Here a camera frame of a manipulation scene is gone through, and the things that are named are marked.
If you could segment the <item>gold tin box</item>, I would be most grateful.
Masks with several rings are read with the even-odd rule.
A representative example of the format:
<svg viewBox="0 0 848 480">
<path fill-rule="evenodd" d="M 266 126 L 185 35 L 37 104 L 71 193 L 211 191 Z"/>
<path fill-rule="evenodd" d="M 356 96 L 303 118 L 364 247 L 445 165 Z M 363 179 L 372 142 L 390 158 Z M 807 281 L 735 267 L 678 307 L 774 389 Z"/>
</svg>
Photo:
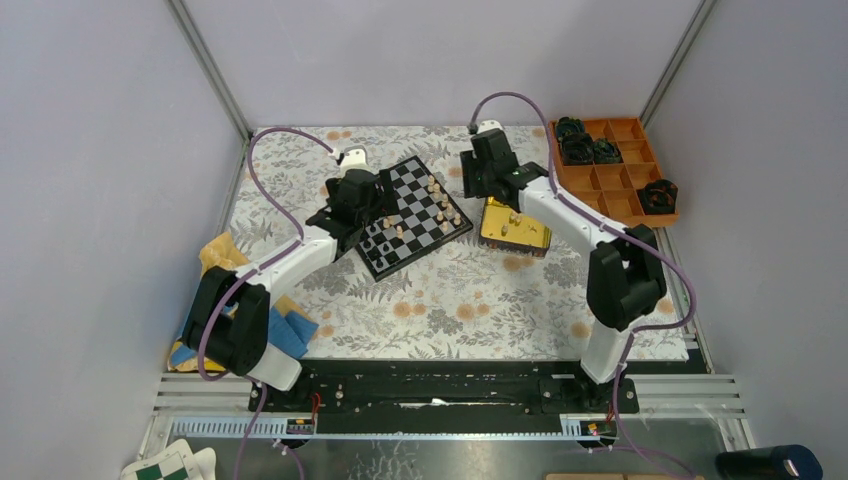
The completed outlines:
<svg viewBox="0 0 848 480">
<path fill-rule="evenodd" d="M 485 200 L 478 239 L 490 248 L 543 258 L 549 251 L 551 230 L 532 217 L 518 213 L 494 197 Z"/>
</svg>

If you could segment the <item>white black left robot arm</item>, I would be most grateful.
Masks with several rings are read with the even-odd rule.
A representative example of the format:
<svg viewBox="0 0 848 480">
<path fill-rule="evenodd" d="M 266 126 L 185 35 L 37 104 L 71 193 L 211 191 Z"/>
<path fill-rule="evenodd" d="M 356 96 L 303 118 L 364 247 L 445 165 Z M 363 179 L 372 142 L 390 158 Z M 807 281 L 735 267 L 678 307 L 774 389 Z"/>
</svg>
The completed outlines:
<svg viewBox="0 0 848 480">
<path fill-rule="evenodd" d="M 367 227 L 397 212 L 390 173 L 374 170 L 364 148 L 344 151 L 340 174 L 326 181 L 327 204 L 301 233 L 262 259 L 235 270 L 213 266 L 201 277 L 180 340 L 197 358 L 272 388 L 288 411 L 309 401 L 301 364 L 269 339 L 271 307 L 311 273 L 354 249 Z"/>
</svg>

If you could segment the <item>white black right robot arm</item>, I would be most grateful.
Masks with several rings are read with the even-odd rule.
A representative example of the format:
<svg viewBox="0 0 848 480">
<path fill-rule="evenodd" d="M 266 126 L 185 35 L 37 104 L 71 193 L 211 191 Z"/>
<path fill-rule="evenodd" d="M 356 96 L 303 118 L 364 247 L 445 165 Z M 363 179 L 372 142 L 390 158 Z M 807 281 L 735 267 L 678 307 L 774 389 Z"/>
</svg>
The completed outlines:
<svg viewBox="0 0 848 480">
<path fill-rule="evenodd" d="M 573 386 L 575 402 L 597 412 L 613 398 L 610 383 L 626 362 L 625 344 L 636 322 L 666 295 L 653 231 L 629 228 L 589 208 L 552 184 L 536 163 L 519 162 L 502 125 L 469 127 L 472 148 L 460 155 L 467 198 L 491 197 L 539 221 L 588 263 L 586 300 L 596 319 L 580 365 L 586 377 Z"/>
</svg>

